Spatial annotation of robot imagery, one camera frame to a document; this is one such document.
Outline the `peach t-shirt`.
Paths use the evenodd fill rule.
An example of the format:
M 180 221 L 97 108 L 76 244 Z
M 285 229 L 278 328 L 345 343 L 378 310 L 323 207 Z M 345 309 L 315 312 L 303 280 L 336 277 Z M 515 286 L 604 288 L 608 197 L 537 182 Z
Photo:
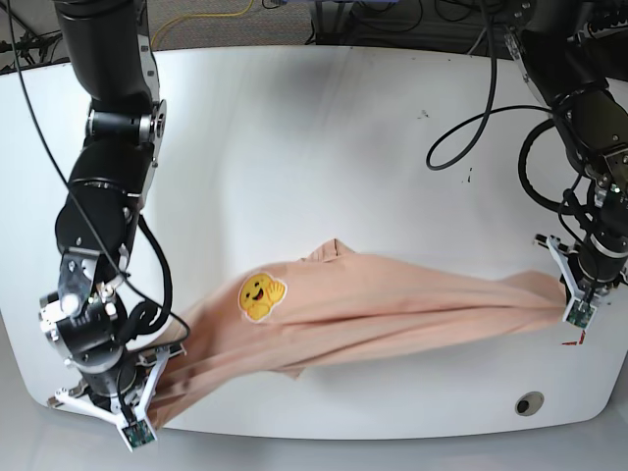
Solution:
M 536 272 L 486 280 L 356 252 L 331 239 L 309 256 L 251 270 L 183 314 L 183 354 L 149 407 L 165 426 L 227 382 L 292 378 L 314 366 L 397 357 L 558 323 L 564 285 Z

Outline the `black tripod stand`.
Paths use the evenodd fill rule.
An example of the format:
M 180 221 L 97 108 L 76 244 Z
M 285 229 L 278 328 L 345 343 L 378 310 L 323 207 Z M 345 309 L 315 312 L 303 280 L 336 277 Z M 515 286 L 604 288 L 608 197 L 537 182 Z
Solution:
M 63 36 L 59 29 L 37 32 L 17 13 L 13 13 L 6 1 L 1 2 L 1 25 L 11 25 L 22 34 L 15 34 L 16 51 L 13 51 L 11 38 L 1 36 L 1 75 L 16 70 L 20 64 L 26 69 L 53 65 Z

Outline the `red tape rectangle marking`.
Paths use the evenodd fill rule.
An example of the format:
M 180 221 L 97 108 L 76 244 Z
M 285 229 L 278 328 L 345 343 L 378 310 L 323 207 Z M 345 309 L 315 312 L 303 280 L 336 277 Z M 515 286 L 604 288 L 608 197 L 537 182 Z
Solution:
M 585 338 L 586 338 L 586 331 L 583 330 L 581 332 L 581 335 L 580 335 L 580 337 L 578 339 L 563 342 L 562 345 L 565 345 L 565 346 L 582 345 L 584 343 Z

